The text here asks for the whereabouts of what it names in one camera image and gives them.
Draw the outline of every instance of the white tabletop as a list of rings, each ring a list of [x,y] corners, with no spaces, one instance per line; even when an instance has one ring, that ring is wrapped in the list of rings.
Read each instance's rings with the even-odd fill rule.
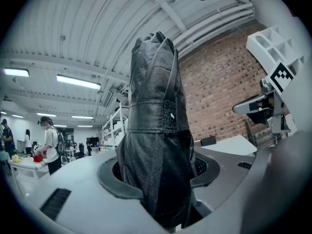
[[[215,145],[203,146],[202,148],[236,155],[250,155],[257,151],[257,148],[242,135],[227,138]]]
[[[44,167],[47,165],[47,159],[44,158],[42,162],[34,162],[34,158],[28,157],[28,158],[23,158],[21,163],[15,163],[13,161],[9,161],[10,164],[16,167],[21,167],[21,168],[30,168],[34,170],[39,170],[40,168]]]

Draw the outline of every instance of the woman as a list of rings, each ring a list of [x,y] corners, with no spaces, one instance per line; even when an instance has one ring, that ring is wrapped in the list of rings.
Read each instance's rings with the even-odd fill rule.
[[[29,129],[26,129],[26,134],[25,134],[25,150],[26,150],[26,154],[29,154],[30,156],[32,156],[32,154],[31,154],[31,138],[30,138]]]
[[[79,159],[79,158],[80,158],[80,150],[79,150],[79,148],[78,148],[76,142],[74,142],[74,149],[73,149],[73,152],[74,152],[74,157],[75,157],[76,159]]]
[[[87,142],[87,149],[88,149],[88,155],[91,156],[92,148],[89,142]]]
[[[38,121],[38,124],[39,123],[42,129],[47,132],[44,145],[36,149],[36,152],[43,153],[47,151],[49,173],[52,175],[61,168],[60,156],[56,150],[58,146],[58,132],[53,126],[53,121],[47,116],[42,116],[40,121]]]

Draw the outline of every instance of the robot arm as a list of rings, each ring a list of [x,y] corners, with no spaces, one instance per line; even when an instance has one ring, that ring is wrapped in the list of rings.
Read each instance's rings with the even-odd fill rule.
[[[253,96],[235,105],[233,112],[237,114],[248,114],[254,123],[268,125],[274,134],[289,133],[290,129],[286,124],[283,113],[285,103],[266,78],[260,81],[260,87],[260,95]],[[273,105],[269,103],[270,98],[274,98]]]

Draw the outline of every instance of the red object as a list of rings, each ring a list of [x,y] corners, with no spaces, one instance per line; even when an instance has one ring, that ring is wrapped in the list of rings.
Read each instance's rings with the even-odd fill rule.
[[[37,155],[37,156],[34,156],[34,162],[37,162],[37,163],[40,163],[43,161],[43,156],[42,155]]]

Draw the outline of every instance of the white ceiling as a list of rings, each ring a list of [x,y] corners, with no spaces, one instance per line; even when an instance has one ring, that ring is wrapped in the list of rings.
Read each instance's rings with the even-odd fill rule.
[[[36,112],[53,113],[58,116],[55,123],[75,125],[81,122],[71,115],[85,115],[95,117],[93,125],[102,125],[118,105],[104,107],[108,91],[113,92],[114,101],[129,81],[131,49],[137,38],[161,31],[174,41],[181,57],[215,35],[252,19],[249,6],[204,23],[246,2],[29,0],[0,48],[0,68],[27,68],[30,77],[14,82],[13,77],[1,74],[0,86],[28,117],[37,117]],[[102,92],[59,83],[57,74],[101,83]]]

